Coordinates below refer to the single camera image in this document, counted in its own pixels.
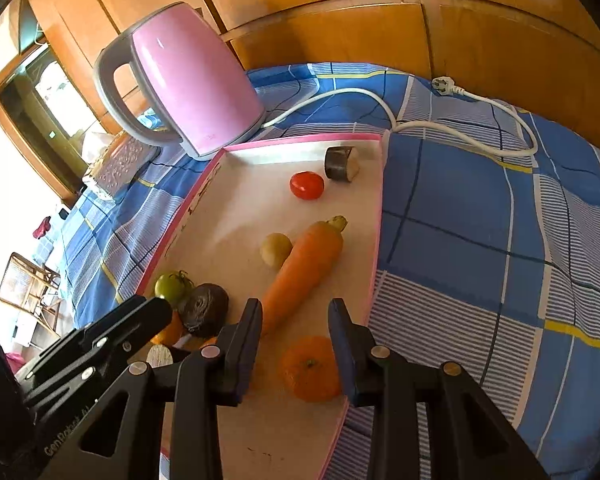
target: kettle handle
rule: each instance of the kettle handle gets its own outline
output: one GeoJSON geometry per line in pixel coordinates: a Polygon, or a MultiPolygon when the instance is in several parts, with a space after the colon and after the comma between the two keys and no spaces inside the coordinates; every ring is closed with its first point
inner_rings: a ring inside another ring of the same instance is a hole
{"type": "Polygon", "coordinates": [[[138,73],[131,47],[131,34],[125,31],[104,48],[93,66],[96,90],[109,113],[125,131],[145,144],[169,146],[182,142],[180,135],[173,129],[154,132],[141,124],[131,113],[113,79],[116,69],[127,63],[135,69],[134,73],[138,73]]]}

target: wooden chair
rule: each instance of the wooden chair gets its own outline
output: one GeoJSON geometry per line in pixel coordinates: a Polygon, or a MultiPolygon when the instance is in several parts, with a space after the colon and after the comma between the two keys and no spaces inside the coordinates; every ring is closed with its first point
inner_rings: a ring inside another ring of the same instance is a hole
{"type": "Polygon", "coordinates": [[[33,316],[46,330],[56,332],[61,300],[57,296],[60,275],[47,267],[39,267],[18,253],[11,253],[0,283],[0,301],[33,316]],[[43,298],[52,294],[51,304],[43,298]],[[45,314],[51,316],[49,322],[45,314]]]}

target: potato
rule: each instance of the potato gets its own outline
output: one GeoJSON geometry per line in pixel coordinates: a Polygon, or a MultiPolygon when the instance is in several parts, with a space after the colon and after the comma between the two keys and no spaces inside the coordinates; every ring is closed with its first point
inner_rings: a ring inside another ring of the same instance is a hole
{"type": "Polygon", "coordinates": [[[279,269],[285,263],[293,245],[282,233],[271,233],[260,245],[262,260],[272,269],[279,269]]]}

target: bed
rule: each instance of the bed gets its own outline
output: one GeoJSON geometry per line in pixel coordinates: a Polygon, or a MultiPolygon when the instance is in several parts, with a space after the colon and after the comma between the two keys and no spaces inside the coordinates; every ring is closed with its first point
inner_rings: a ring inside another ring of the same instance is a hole
{"type": "MultiPolygon", "coordinates": [[[[496,148],[526,133],[485,103],[441,97],[430,82],[370,64],[249,72],[269,117],[314,94],[361,87],[399,121],[452,126],[496,148]]],[[[600,150],[513,108],[539,140],[526,158],[491,158],[440,132],[390,137],[369,327],[380,344],[478,381],[552,478],[584,478],[600,456],[600,150]]],[[[382,134],[376,102],[340,94],[290,115],[265,138],[382,134]]],[[[135,293],[170,219],[206,162],[163,148],[103,202],[86,192],[59,234],[62,291],[84,326],[135,293]]],[[[422,477],[429,477],[424,410],[422,477]]],[[[350,408],[326,478],[364,478],[372,412],[350,408]]]]}

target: pink electric kettle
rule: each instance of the pink electric kettle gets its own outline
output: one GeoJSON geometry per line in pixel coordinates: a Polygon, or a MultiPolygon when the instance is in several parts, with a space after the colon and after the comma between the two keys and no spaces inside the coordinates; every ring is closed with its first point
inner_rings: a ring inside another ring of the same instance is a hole
{"type": "Polygon", "coordinates": [[[93,72],[102,102],[128,133],[154,146],[179,142],[197,160],[250,139],[264,118],[264,106],[238,61],[183,2],[122,32],[100,53],[93,72]],[[166,130],[145,127],[125,105],[113,74],[127,63],[166,130]]]}

